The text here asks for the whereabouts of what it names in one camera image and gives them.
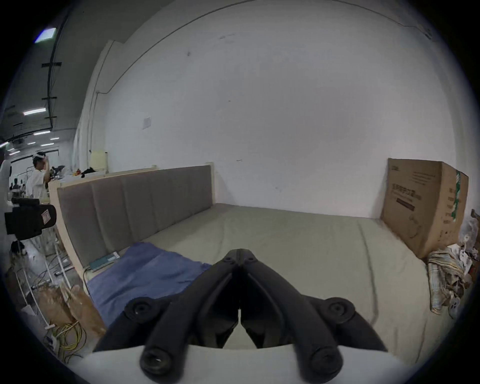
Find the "blue cloth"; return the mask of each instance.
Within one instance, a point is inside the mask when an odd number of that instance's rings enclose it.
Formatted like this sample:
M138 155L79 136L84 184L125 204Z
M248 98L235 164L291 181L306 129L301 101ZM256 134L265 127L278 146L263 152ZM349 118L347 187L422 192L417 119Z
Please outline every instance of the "blue cloth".
M109 326L130 300L180 293L210 266L139 242L87 286L100 316Z

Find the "gray headboard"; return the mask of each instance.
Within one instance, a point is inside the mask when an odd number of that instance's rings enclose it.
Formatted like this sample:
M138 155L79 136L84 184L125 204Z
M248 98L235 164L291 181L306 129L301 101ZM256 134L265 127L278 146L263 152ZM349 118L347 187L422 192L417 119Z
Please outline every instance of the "gray headboard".
M105 177L57 191L83 267L212 206L210 165Z

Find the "mattress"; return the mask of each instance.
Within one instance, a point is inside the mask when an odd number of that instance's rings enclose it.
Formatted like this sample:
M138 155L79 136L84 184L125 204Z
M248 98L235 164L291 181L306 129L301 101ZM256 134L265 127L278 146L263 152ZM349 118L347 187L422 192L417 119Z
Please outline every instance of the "mattress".
M422 362L453 325L430 312L426 265L381 220L215 204L147 239L214 264L250 249L300 293L350 300L388 350ZM255 348L237 326L225 348Z

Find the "ceiling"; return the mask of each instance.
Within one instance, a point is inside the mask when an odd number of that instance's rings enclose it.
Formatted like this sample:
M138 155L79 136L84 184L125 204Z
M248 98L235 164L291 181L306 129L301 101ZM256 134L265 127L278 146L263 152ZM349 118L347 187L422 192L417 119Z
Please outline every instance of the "ceiling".
M82 112L86 89L98 56L109 39L125 42L152 15L172 0L83 0L72 9L60 35L51 79L51 115L53 137L71 140ZM50 24L58 28L67 10ZM31 136L29 132L50 129L48 118L47 79L54 40L33 44L15 75L3 103L5 110L0 122L0 141L26 135L13 144L16 150L29 149L28 142L42 141L50 134ZM23 111L46 107L47 112L24 116Z

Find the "fabric pile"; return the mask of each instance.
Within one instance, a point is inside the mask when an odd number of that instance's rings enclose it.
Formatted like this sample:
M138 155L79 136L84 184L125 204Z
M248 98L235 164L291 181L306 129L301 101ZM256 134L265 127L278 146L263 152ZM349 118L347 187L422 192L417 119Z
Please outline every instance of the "fabric pile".
M471 283L468 274L472 260L457 244L428 256L428 277L430 283L430 309L442 313L442 306L450 305L455 298L462 298Z

